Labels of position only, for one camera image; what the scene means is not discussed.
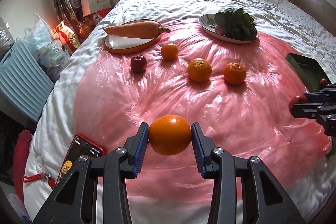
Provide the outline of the small orange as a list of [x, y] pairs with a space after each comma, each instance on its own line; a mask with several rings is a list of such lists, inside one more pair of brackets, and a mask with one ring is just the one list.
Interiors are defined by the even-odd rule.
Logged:
[[164, 60], [173, 60], [177, 57], [178, 55], [178, 47], [176, 44], [169, 43], [169, 44], [164, 44], [161, 47], [161, 55]]

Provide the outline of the dark red apple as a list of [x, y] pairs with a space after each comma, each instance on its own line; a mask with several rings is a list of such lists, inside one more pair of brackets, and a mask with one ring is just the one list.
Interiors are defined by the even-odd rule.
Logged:
[[146, 70], [147, 59], [143, 55], [133, 56], [130, 62], [130, 68], [133, 73], [142, 73]]

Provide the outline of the green tray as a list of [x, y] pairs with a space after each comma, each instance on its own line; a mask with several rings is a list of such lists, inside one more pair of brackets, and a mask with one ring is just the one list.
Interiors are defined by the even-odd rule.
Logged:
[[295, 53], [288, 53], [285, 59], [298, 74], [308, 91], [320, 91], [319, 82], [321, 79], [327, 79], [329, 84], [331, 84], [331, 80], [317, 60]]

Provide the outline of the smartphone red case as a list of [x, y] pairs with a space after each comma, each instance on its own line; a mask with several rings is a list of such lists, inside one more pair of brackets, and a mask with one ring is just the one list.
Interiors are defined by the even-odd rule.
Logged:
[[56, 183], [59, 183], [63, 179], [70, 167], [72, 167], [74, 162], [82, 155], [97, 158], [104, 156], [105, 151], [85, 137], [75, 135], [63, 160]]

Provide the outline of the pink plastic sheet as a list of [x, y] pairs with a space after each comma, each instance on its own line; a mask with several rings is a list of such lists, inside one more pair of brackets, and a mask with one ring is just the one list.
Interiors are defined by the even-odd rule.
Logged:
[[[130, 71], [130, 56], [101, 51], [81, 78], [74, 104], [74, 127], [105, 151], [121, 146], [142, 122], [176, 114], [200, 124], [203, 133], [234, 156], [259, 156], [283, 186], [297, 184], [322, 164], [331, 139], [311, 119], [295, 119], [288, 103], [305, 87], [285, 57], [293, 48], [260, 33], [246, 45], [215, 39], [194, 19], [167, 23], [169, 34], [143, 52], [144, 74]], [[161, 47], [173, 43], [178, 55], [164, 60]], [[204, 83], [191, 80], [189, 63], [207, 60]], [[245, 66], [243, 84], [224, 80], [228, 63]]]

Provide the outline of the red cloth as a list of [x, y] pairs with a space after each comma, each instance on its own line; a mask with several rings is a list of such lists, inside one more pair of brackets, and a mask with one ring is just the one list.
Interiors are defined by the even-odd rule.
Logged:
[[23, 130], [18, 135], [18, 140], [13, 152], [13, 183], [17, 192], [17, 196], [21, 201], [24, 199], [22, 177], [25, 175], [26, 162], [29, 155], [31, 140], [32, 134], [29, 132], [29, 130]]

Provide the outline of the wooden headboard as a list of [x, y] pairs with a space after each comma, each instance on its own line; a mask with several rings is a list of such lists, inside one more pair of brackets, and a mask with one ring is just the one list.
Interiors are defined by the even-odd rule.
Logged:
[[326, 0], [287, 0], [313, 17], [328, 32], [335, 36], [335, 7]]

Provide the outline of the green leafy vegetable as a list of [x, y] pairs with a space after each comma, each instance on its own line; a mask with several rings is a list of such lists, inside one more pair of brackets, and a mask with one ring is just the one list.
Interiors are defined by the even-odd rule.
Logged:
[[245, 41], [257, 38], [255, 19], [242, 8], [217, 12], [214, 21], [229, 38]]

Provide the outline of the light blue suitcase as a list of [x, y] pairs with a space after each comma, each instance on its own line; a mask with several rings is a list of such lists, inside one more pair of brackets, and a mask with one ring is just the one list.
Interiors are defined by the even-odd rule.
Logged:
[[24, 42], [16, 42], [1, 60], [1, 95], [21, 114], [37, 122], [54, 83]]

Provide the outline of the silver plate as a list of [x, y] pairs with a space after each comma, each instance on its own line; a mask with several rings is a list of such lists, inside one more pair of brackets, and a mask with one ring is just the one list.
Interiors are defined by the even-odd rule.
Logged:
[[218, 27], [215, 23], [215, 14], [205, 14], [198, 18], [198, 23], [201, 28], [213, 38], [219, 39], [223, 42], [231, 43], [231, 44], [249, 44], [257, 40], [258, 36], [255, 39], [250, 40], [238, 40], [229, 38], [225, 36], [224, 31]]

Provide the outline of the white bed quilt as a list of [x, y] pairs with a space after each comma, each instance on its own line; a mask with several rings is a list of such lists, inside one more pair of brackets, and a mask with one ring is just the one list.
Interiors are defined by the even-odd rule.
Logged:
[[[318, 61], [335, 80], [335, 37], [316, 20], [286, 0], [121, 0], [67, 61], [56, 82], [30, 143], [25, 175], [42, 172], [57, 178], [72, 139], [76, 92], [85, 71], [99, 57], [108, 24], [153, 19], [163, 24], [194, 19], [225, 9], [242, 8], [255, 19], [257, 40], [265, 33], [288, 43], [294, 53]], [[327, 204], [335, 188], [335, 157], [325, 156], [297, 184], [283, 186], [306, 221]]]

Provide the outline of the orange rimmed white plate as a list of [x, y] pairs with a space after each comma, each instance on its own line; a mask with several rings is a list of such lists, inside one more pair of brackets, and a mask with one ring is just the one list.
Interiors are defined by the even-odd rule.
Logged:
[[[141, 22], [146, 20], [148, 19], [139, 19], [131, 22]], [[161, 34], [159, 34], [156, 38], [153, 39], [125, 38], [106, 34], [104, 45], [107, 48], [107, 50], [112, 53], [131, 54], [149, 48], [157, 41], [159, 41], [160, 37]]]

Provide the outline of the clear plastic bags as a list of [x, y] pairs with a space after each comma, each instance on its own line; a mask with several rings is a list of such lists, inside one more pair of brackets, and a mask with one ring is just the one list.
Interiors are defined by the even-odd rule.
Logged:
[[50, 80], [56, 83], [70, 54], [62, 48], [59, 39], [53, 38], [49, 25], [37, 13], [33, 15], [33, 22], [33, 27], [25, 30], [24, 40], [34, 59]]

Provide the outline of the red rice bag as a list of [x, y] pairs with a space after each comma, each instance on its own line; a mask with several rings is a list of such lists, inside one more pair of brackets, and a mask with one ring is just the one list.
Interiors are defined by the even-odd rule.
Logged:
[[52, 29], [54, 39], [59, 39], [62, 48], [72, 55], [79, 47], [80, 42], [76, 34], [62, 20], [55, 28]]

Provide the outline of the oil bottle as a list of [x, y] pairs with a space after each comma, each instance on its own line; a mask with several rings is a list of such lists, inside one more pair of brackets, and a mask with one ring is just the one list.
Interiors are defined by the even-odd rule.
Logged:
[[82, 38], [83, 40], [88, 38], [89, 34], [91, 33], [91, 29], [89, 26], [87, 26], [83, 22], [79, 22], [77, 25], [77, 28], [78, 28], [80, 38]]

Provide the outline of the large carrot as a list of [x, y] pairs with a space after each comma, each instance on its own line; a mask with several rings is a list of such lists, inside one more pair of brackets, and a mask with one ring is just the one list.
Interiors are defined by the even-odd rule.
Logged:
[[131, 22], [119, 26], [109, 26], [104, 28], [104, 31], [108, 35], [118, 37], [153, 39], [159, 34], [170, 32], [170, 29], [161, 26], [158, 22], [146, 20], [141, 22]]

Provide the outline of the red plush toy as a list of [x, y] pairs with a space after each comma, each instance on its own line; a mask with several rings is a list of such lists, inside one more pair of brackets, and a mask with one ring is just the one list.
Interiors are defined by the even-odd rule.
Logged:
[[98, 24], [106, 17], [106, 15], [111, 10], [112, 10], [111, 8], [106, 8], [106, 9], [99, 10], [98, 12], [95, 12], [94, 14], [92, 14], [90, 16], [90, 18], [95, 22], [95, 24]]

